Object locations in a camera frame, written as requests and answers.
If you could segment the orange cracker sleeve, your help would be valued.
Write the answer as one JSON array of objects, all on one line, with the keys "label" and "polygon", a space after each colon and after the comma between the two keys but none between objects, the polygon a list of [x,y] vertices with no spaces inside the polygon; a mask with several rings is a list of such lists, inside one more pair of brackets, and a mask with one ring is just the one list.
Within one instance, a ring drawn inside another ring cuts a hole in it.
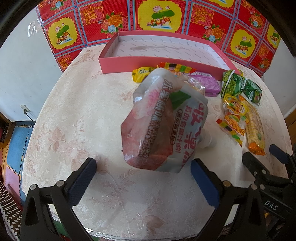
[{"label": "orange cracker sleeve", "polygon": [[246,113],[246,137],[248,150],[255,154],[264,156],[265,153],[265,138],[260,116],[257,109],[250,104],[243,96],[239,95],[239,100],[247,107]]}]

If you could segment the colourful gummy candy packet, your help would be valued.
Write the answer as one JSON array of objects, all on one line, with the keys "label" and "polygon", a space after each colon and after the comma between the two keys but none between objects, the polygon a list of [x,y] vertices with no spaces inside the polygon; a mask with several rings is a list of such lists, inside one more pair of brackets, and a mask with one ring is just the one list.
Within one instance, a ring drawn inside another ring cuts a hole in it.
[{"label": "colourful gummy candy packet", "polygon": [[229,135],[240,146],[243,144],[245,129],[240,122],[240,114],[235,113],[232,109],[226,109],[224,117],[218,118],[216,123],[220,128]]}]

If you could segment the yellow jelly cup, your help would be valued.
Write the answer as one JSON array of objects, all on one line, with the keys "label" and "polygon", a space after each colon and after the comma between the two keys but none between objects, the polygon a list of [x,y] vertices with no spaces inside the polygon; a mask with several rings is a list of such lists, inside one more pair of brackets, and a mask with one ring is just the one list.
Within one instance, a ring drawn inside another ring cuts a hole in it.
[{"label": "yellow jelly cup", "polygon": [[248,108],[242,101],[230,94],[225,94],[223,97],[226,108],[233,115],[245,115],[248,112]]}]

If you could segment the green pea snack bag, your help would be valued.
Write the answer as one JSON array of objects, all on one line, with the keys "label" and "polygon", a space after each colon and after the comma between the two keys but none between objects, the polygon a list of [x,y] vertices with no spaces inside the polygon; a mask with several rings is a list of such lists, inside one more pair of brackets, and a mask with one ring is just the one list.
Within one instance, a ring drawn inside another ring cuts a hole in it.
[{"label": "green pea snack bag", "polygon": [[228,70],[223,73],[222,82],[221,98],[224,98],[226,94],[237,96],[243,92],[246,78],[236,74],[235,70]]}]

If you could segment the pink jelly drink pouch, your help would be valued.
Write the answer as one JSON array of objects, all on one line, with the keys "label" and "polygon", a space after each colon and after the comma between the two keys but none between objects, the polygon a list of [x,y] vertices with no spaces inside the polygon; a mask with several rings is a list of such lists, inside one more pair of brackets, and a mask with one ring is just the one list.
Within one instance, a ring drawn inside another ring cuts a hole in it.
[{"label": "pink jelly drink pouch", "polygon": [[133,107],[121,124],[125,161],[140,169],[179,173],[197,148],[215,146],[204,129],[208,100],[194,79],[153,70],[133,93]]}]

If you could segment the purple candy tin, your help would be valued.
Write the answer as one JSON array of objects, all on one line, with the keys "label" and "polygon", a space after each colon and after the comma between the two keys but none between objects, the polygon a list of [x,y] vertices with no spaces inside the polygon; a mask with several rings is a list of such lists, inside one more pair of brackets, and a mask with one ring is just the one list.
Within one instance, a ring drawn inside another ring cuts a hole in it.
[{"label": "purple candy tin", "polygon": [[216,97],[221,91],[221,84],[209,73],[193,72],[189,77],[199,81],[205,87],[205,95]]}]

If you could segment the striped clear candy packet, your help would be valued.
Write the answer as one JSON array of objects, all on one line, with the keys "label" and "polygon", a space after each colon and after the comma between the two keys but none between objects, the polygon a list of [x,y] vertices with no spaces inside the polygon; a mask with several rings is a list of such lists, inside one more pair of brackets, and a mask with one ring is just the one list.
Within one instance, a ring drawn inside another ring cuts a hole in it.
[{"label": "striped clear candy packet", "polygon": [[192,75],[196,72],[195,68],[169,62],[161,62],[157,65],[157,67],[164,68],[170,71],[171,73],[173,73],[173,75],[177,76],[185,83],[189,84],[192,88],[203,94],[203,96],[205,96],[206,88],[201,83],[201,81],[197,79],[197,77],[194,77]]}]

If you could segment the yellow pastry packet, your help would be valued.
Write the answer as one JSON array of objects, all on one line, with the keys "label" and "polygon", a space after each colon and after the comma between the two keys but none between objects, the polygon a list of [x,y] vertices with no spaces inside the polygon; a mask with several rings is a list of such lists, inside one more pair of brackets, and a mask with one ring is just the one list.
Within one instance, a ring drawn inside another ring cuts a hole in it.
[{"label": "yellow pastry packet", "polygon": [[140,67],[132,71],[132,79],[135,83],[142,83],[143,80],[153,71],[155,67]]}]

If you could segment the dark green snack bag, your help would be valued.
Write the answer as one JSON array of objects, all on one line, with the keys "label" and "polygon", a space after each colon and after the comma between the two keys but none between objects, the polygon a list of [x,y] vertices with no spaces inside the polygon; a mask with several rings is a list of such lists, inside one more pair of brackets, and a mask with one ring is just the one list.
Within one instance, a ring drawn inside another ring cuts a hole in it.
[{"label": "dark green snack bag", "polygon": [[260,104],[260,100],[262,97],[262,90],[252,80],[250,79],[245,80],[243,93],[251,102],[255,104]]}]

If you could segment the blue foam floor mat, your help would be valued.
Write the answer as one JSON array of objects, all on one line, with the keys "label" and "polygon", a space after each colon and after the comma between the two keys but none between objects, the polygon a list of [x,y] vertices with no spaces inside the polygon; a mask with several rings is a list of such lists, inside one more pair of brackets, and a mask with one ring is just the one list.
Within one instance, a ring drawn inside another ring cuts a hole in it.
[{"label": "blue foam floor mat", "polygon": [[8,192],[17,203],[24,205],[22,172],[25,155],[35,123],[20,121],[11,124],[4,146],[1,147],[1,177]]}]

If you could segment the pink shallow box tray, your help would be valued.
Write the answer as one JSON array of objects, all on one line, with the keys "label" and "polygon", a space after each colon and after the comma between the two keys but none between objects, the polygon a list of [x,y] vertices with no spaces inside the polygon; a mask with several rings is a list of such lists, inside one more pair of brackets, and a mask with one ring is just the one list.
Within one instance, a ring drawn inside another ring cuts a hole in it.
[{"label": "pink shallow box tray", "polygon": [[161,31],[116,33],[98,58],[104,74],[156,67],[161,62],[181,64],[211,74],[216,80],[228,70],[239,70],[212,42],[184,34]]}]

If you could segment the white wall socket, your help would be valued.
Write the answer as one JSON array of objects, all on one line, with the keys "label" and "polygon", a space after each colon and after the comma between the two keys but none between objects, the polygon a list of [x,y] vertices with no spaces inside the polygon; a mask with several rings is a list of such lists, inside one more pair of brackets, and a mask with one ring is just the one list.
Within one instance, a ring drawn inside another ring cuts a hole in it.
[{"label": "white wall socket", "polygon": [[20,105],[20,107],[23,110],[24,114],[31,111],[26,105]]}]

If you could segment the red floral wall cloth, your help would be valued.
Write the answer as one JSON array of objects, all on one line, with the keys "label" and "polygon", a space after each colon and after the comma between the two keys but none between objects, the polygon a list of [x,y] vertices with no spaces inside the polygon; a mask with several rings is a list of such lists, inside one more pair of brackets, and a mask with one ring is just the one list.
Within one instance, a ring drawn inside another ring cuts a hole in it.
[{"label": "red floral wall cloth", "polygon": [[246,0],[46,0],[38,21],[61,70],[85,47],[121,31],[165,31],[214,43],[230,59],[262,76],[281,37]]}]

